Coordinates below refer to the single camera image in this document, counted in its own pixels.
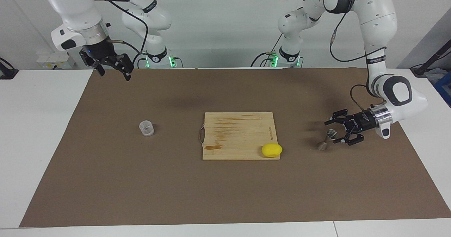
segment white table surface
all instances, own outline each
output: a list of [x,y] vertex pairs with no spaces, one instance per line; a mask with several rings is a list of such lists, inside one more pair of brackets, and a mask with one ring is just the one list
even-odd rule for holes
[[[401,126],[451,208],[451,137],[447,132],[451,127],[451,108],[426,79],[415,78],[409,70],[388,71],[408,78],[428,98],[428,109],[402,121]],[[92,70],[21,71],[14,80],[0,81],[0,237],[451,236],[451,219],[16,229],[91,73]]]

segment cutting board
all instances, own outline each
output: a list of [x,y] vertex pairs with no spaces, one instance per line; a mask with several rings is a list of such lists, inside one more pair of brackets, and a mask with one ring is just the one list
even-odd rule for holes
[[272,112],[205,113],[203,160],[280,160],[261,153],[277,143]]

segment lemon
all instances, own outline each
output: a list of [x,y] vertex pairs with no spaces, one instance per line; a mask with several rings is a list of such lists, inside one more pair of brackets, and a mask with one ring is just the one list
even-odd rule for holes
[[261,148],[261,152],[265,157],[275,158],[282,153],[282,146],[279,144],[266,144]]

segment green light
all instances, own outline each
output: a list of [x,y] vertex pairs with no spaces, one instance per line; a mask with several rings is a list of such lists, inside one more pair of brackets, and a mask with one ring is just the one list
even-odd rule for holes
[[278,56],[274,56],[274,58],[271,61],[271,66],[272,67],[277,67],[277,63],[279,62],[279,57]]
[[171,56],[169,56],[169,62],[171,63],[171,68],[177,66],[177,62]]

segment small transparent cup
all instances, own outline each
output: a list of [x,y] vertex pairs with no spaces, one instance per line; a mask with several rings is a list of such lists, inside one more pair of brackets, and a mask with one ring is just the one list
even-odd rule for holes
[[153,125],[149,120],[144,120],[140,123],[140,130],[142,134],[146,137],[150,137],[153,135],[153,133],[155,133]]

